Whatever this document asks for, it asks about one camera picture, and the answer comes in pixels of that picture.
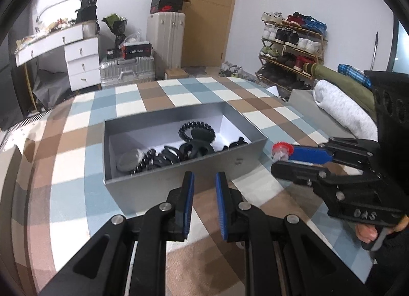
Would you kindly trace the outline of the person's right hand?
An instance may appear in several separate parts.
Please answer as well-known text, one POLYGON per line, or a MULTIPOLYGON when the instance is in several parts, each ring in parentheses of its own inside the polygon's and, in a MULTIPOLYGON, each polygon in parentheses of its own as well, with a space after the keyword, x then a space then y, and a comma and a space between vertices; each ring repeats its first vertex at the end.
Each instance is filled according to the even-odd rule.
MULTIPOLYGON (((386 232, 387 234, 392 234, 394 232, 401 232, 407 226, 408 226, 408 217, 404 216, 398 225, 392 228, 387 228, 386 232)), ((365 244, 369 244, 378 238, 378 232, 373 225, 357 224, 355 225, 355 231, 356 231, 357 238, 360 241, 364 242, 365 244)))

